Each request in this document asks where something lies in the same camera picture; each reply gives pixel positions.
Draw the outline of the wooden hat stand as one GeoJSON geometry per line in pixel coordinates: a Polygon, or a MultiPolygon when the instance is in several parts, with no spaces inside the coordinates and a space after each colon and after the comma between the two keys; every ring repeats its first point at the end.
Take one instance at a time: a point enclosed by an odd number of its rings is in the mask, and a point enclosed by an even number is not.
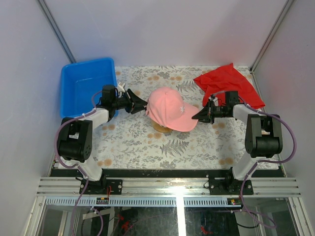
{"type": "Polygon", "coordinates": [[[152,121],[152,127],[155,131],[160,132],[160,133],[171,133],[173,131],[172,129],[170,129],[168,127],[164,127],[162,125],[159,125],[155,121],[152,121]]]}

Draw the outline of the pink cap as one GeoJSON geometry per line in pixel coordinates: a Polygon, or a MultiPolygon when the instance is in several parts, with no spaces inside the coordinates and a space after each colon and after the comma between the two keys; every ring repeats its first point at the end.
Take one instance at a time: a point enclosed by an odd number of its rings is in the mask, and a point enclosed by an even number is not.
{"type": "Polygon", "coordinates": [[[157,124],[180,132],[192,131],[198,120],[192,117],[198,108],[186,103],[178,91],[161,87],[151,92],[146,115],[157,124]]]}

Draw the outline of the red cloth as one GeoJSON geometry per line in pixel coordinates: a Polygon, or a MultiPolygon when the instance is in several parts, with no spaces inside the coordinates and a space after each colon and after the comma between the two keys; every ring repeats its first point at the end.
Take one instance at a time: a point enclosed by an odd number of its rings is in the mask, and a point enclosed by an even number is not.
{"type": "Polygon", "coordinates": [[[220,91],[237,91],[254,109],[265,106],[251,83],[234,68],[232,63],[202,74],[194,81],[205,92],[202,100],[203,106],[206,106],[210,95],[220,91]]]}

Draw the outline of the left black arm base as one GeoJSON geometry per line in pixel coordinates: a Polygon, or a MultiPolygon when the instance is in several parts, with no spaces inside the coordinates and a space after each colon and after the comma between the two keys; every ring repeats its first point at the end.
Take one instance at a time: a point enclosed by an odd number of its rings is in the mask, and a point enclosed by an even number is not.
{"type": "Polygon", "coordinates": [[[107,179],[102,176],[98,181],[88,181],[88,185],[84,194],[88,195],[120,195],[123,189],[123,181],[121,179],[107,179]]]}

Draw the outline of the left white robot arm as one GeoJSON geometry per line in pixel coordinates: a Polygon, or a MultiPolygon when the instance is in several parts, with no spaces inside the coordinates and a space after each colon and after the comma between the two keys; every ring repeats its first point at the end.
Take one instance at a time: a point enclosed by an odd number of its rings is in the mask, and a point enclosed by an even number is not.
{"type": "Polygon", "coordinates": [[[107,190],[108,182],[101,178],[102,168],[93,159],[93,131],[109,122],[117,110],[135,114],[148,104],[124,86],[103,86],[92,96],[92,110],[75,118],[63,118],[55,135],[54,151],[59,164],[66,169],[77,168],[84,179],[92,181],[91,189],[97,194],[107,190]]]}

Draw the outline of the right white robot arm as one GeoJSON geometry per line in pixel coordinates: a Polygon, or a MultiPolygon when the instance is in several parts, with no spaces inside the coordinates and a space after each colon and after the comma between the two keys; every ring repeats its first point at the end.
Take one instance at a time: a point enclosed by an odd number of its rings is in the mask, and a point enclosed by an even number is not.
{"type": "Polygon", "coordinates": [[[271,158],[283,149],[282,128],[279,117],[264,115],[242,100],[237,91],[226,91],[225,102],[215,104],[216,95],[211,95],[206,106],[192,117],[199,122],[213,124],[217,118],[235,118],[246,125],[245,153],[231,168],[224,182],[225,190],[235,194],[242,188],[241,180],[250,176],[259,163],[276,163],[271,158]]]}

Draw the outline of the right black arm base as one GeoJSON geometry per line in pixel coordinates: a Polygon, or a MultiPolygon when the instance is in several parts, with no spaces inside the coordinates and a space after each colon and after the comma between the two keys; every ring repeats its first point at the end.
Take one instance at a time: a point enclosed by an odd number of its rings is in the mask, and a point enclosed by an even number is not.
{"type": "MultiPolygon", "coordinates": [[[[228,171],[223,177],[210,177],[208,180],[211,195],[240,195],[242,180],[238,180],[228,171]]],[[[252,182],[246,180],[242,193],[244,195],[253,195],[252,182]]]]}

